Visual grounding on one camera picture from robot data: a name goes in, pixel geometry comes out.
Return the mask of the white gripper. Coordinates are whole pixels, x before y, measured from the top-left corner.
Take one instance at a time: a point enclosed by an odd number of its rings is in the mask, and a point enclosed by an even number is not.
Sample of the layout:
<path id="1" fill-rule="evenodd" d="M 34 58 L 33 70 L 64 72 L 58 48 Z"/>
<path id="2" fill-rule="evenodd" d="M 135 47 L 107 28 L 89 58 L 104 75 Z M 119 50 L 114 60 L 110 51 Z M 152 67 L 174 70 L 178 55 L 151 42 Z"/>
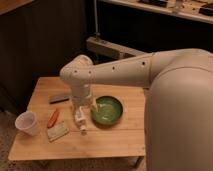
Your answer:
<path id="1" fill-rule="evenodd" d="M 91 111 L 98 112 L 96 98 L 93 98 L 91 86 L 89 84 L 81 84 L 71 87 L 71 99 L 74 110 L 77 111 L 81 106 L 91 105 Z"/>

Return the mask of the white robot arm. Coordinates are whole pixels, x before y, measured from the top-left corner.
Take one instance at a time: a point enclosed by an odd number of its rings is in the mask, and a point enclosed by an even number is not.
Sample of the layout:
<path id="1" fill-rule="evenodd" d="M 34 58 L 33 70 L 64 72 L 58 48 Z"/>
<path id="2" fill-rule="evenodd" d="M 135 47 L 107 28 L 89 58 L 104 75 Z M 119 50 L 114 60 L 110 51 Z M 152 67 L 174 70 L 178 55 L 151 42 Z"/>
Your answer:
<path id="1" fill-rule="evenodd" d="M 77 106 L 92 84 L 147 89 L 146 171 L 213 171 L 213 53 L 178 49 L 98 65 L 79 55 L 60 78 Z"/>

